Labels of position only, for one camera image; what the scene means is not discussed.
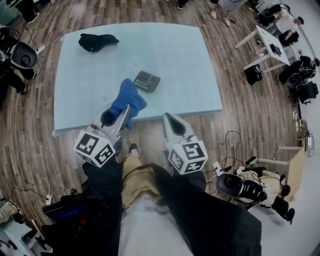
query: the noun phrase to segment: black calculator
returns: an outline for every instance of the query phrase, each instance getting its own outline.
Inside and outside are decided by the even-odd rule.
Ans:
[[[160,82],[160,77],[154,76],[144,71],[140,73],[135,78],[133,84],[148,93],[152,93]]]

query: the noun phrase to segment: white table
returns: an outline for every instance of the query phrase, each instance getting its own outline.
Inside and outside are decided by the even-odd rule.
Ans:
[[[82,33],[112,34],[117,45],[97,53],[79,44]],[[138,90],[147,107],[134,120],[222,110],[217,80],[198,27],[166,23],[122,23],[68,33],[63,38],[54,92],[54,131],[86,127],[113,102],[121,82],[141,71],[160,77],[152,93]]]
[[[261,58],[258,58],[257,60],[255,60],[254,62],[252,62],[251,64],[249,65],[246,65],[243,70],[246,70],[254,65],[257,65],[257,64],[260,64],[262,62],[264,62],[265,60],[269,59],[269,58],[273,58],[273,59],[276,59],[278,60],[279,62],[281,62],[280,64],[277,64],[271,68],[268,68],[266,70],[263,71],[263,73],[266,73],[266,72],[269,72],[271,70],[274,70],[274,69],[277,69],[283,65],[289,65],[289,60],[287,58],[287,55],[285,53],[285,50],[284,48],[282,47],[280,41],[274,37],[272,34],[268,33],[267,31],[265,31],[263,28],[259,27],[259,26],[256,26],[256,29],[255,31],[251,32],[246,38],[244,38],[241,42],[239,42],[235,48],[238,49],[240,46],[242,46],[244,43],[248,42],[251,38],[253,38],[255,35],[259,35],[263,44],[264,44],[264,47],[259,49],[258,51],[256,51],[255,53],[256,54],[260,54],[264,51],[267,51],[267,54],[264,55],[263,57]],[[281,51],[281,55],[277,55],[275,54],[272,50],[271,50],[271,47],[270,45],[271,44],[274,44],[275,46],[277,46],[280,51]]]

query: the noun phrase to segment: person in white shirt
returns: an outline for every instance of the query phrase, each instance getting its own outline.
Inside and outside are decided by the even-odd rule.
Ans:
[[[288,40],[289,37],[298,30],[298,25],[305,24],[305,21],[300,16],[298,18],[294,18],[287,9],[283,8],[273,23],[274,25],[269,27],[267,31],[275,37],[289,31],[284,38],[284,40]]]

